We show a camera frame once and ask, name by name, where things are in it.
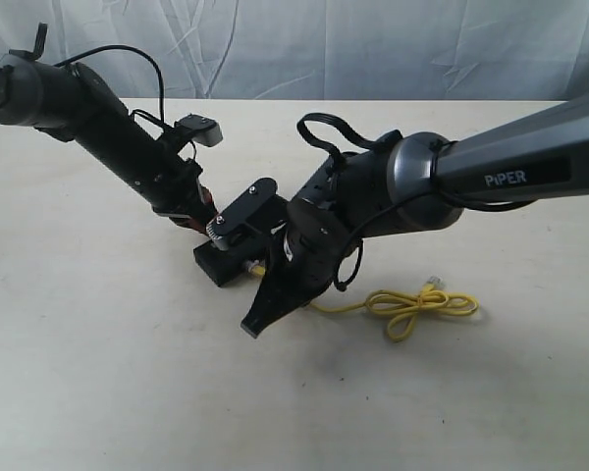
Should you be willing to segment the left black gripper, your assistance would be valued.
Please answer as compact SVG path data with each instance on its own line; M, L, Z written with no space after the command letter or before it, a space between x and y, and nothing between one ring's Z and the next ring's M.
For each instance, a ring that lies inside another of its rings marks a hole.
M131 156L127 185L160 215L185 229L206 234L207 224L216 216L210 190L201 185L202 168L194 159L184 159L187 146L158 141L135 141L127 145Z

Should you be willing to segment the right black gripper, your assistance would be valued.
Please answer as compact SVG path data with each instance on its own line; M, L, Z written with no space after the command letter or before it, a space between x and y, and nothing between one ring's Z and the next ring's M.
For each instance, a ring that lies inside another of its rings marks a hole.
M262 279L241 328L257 339L269 326L325 292L343 242L342 237L335 239L322 231L313 238L297 228L286 228L278 245L279 258Z

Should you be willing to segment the right black Piper robot arm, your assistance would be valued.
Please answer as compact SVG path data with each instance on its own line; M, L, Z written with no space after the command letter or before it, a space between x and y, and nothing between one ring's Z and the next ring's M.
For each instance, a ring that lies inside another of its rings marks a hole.
M327 160L287 203L242 329L259 336L329 287L366 239L442 230L464 210L506 212L589 195L589 92L462 140L391 131L343 153L301 131Z

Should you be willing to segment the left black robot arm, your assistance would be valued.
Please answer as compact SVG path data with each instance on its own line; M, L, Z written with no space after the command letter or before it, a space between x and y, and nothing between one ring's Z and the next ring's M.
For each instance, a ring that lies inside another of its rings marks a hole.
M200 165L180 153L187 145L217 145L219 124L189 114L169 125L163 114L129 110L82 55L55 65L41 62L47 29L39 24L32 50L0 55L0 125L76 142L157 215L205 233L217 209L199 181Z

